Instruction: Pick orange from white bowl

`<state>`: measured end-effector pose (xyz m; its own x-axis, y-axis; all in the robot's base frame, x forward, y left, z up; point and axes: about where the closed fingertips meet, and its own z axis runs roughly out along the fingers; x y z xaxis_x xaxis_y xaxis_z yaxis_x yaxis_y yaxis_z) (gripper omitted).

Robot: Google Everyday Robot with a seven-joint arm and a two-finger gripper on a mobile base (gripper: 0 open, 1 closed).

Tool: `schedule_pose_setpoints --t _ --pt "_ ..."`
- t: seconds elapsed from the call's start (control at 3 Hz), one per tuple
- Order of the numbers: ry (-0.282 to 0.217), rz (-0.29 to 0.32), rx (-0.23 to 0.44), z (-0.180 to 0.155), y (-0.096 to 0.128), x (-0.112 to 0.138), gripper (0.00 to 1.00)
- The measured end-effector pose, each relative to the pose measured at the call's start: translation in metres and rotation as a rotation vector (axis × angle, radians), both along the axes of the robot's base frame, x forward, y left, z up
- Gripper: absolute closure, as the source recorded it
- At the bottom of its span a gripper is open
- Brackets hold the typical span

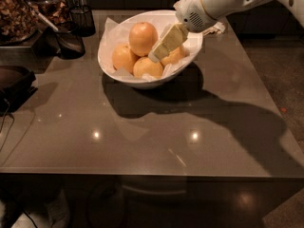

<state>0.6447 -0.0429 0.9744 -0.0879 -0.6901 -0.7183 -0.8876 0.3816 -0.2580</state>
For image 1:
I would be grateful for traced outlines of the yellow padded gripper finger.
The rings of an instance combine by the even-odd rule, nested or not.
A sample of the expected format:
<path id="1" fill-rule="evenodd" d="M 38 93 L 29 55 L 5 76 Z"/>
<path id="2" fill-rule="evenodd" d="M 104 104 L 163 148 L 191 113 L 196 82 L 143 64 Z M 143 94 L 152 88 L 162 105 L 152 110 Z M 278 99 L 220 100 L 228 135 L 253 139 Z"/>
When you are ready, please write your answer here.
<path id="1" fill-rule="evenodd" d="M 169 53 L 181 46 L 186 40 L 189 31 L 183 23 L 172 24 L 164 37 L 164 42 L 169 49 Z"/>

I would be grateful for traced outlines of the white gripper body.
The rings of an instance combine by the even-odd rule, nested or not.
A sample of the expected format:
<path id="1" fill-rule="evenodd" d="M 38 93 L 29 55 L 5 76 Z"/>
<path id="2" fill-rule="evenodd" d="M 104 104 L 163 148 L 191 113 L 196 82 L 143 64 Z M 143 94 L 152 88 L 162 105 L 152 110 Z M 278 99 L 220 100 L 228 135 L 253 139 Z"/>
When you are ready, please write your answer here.
<path id="1" fill-rule="evenodd" d="M 174 4 L 174 9 L 178 20 L 190 32 L 203 32 L 216 23 L 204 10 L 201 0 L 180 0 Z"/>

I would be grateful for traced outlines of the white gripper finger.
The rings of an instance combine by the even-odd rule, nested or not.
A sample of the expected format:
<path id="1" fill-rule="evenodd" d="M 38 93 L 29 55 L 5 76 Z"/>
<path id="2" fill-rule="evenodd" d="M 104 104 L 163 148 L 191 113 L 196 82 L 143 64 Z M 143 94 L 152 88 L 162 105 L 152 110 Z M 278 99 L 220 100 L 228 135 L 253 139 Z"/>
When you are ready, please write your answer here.
<path id="1" fill-rule="evenodd" d="M 154 44 L 148 53 L 148 58 L 154 63 L 160 62 L 164 57 L 169 55 L 169 49 L 164 42 L 164 37 L 170 28 L 171 25 L 168 25 L 163 29 L 160 39 Z"/>

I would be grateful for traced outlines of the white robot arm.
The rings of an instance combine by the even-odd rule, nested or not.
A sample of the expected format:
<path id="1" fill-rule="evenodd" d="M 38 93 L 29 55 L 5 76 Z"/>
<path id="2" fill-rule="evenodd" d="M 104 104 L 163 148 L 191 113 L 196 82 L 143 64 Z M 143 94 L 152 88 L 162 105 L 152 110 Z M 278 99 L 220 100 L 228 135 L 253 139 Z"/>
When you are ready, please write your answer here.
<path id="1" fill-rule="evenodd" d="M 246 11 L 273 0 L 179 0 L 174 4 L 178 21 L 167 26 L 148 57 L 155 63 L 181 46 L 188 33 L 200 33 L 213 27 L 221 18 Z M 276 0 L 289 10 L 304 27 L 304 0 Z"/>

